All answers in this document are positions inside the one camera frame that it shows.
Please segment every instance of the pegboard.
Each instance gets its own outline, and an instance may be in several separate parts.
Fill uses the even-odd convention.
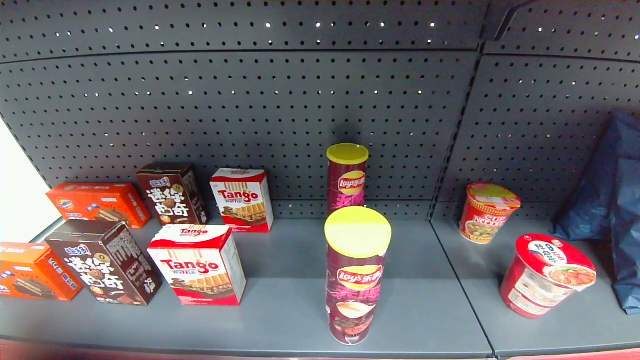
[[[483,1],[2,1],[0,61],[158,51],[475,49]]]
[[[0,65],[0,110],[49,185],[153,161],[265,168],[274,200],[326,196],[326,148],[366,145],[369,200],[429,200],[475,52],[143,53]],[[204,191],[210,199],[210,192]]]
[[[372,208],[390,220],[425,220],[430,216],[430,201],[376,200],[368,201]],[[276,218],[320,218],[327,217],[324,200],[275,200],[273,214]]]
[[[640,1],[538,1],[484,50],[640,61]]]
[[[640,63],[484,56],[438,201],[463,202],[476,181],[563,201],[612,111],[638,109],[639,74]]]

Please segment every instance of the gray metal shelf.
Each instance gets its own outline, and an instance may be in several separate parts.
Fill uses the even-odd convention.
[[[0,336],[165,354],[266,357],[485,358],[492,350],[431,226],[392,221],[383,293],[361,345],[332,339],[324,310],[323,220],[277,220],[237,234],[249,278],[240,307],[182,306],[165,283],[148,307],[3,298]],[[146,246],[155,220],[133,231]]]
[[[542,318],[532,320],[503,303],[499,286],[515,254],[518,236],[547,234],[548,222],[512,219],[489,245],[463,239],[453,221],[432,224],[497,356],[574,354],[640,346],[640,323],[620,309],[611,279],[589,244],[575,245],[596,263],[597,282]]]

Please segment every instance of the tango waffle box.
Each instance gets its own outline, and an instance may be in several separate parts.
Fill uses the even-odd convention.
[[[182,305],[240,305],[246,279],[229,226],[167,225],[147,250]]]
[[[47,192],[65,220],[107,220],[142,228],[151,219],[133,184],[62,183]]]
[[[162,285],[123,222],[69,220],[46,242],[98,302],[146,306]]]
[[[0,295],[70,301],[82,289],[44,243],[0,243]]]
[[[265,170],[221,168],[211,177],[211,190],[223,221],[233,231],[271,230],[273,209]]]
[[[136,177],[162,226],[207,223],[205,204],[191,165],[153,163],[143,167]]]

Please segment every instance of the red box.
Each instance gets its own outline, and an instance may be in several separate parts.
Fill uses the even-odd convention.
[[[2,242],[0,295],[70,301],[80,290],[82,282],[47,244]]]
[[[47,196],[65,220],[123,221],[131,229],[140,229],[151,219],[130,183],[62,183],[49,190]]]

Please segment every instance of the cardboard box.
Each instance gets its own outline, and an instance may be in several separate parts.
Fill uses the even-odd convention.
[[[211,177],[211,190],[222,220],[233,231],[271,230],[273,209],[265,170],[221,168]]]
[[[160,224],[207,223],[207,211],[189,164],[153,163],[137,174]]]
[[[78,280],[45,243],[0,243],[0,295],[71,301]]]
[[[146,306],[162,285],[123,222],[69,220],[46,242],[99,302]]]
[[[65,220],[107,220],[142,228],[151,218],[133,184],[62,183],[47,192]]]
[[[240,305],[246,279],[229,226],[168,225],[148,251],[183,305]]]

